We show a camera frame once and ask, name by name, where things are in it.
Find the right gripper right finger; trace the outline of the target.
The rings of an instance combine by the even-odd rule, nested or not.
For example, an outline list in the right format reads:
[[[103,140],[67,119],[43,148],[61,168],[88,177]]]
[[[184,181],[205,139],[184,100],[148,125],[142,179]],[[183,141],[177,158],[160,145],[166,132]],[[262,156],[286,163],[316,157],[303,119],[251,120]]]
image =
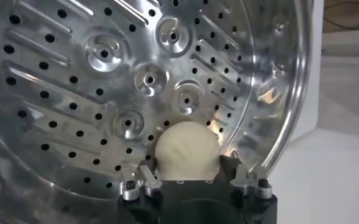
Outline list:
[[[238,158],[220,156],[221,169],[231,186],[239,190],[242,195],[254,194],[262,200],[272,198],[272,186],[268,181],[267,172],[262,166],[249,169]]]

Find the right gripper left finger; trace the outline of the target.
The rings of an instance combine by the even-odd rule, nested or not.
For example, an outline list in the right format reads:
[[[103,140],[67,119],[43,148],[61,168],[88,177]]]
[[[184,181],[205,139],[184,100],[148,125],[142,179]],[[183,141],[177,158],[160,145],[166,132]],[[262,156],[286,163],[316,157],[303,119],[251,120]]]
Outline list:
[[[136,169],[123,168],[121,171],[121,197],[124,201],[135,201],[141,197],[157,198],[162,192],[163,183],[156,179],[147,165],[140,165]]]

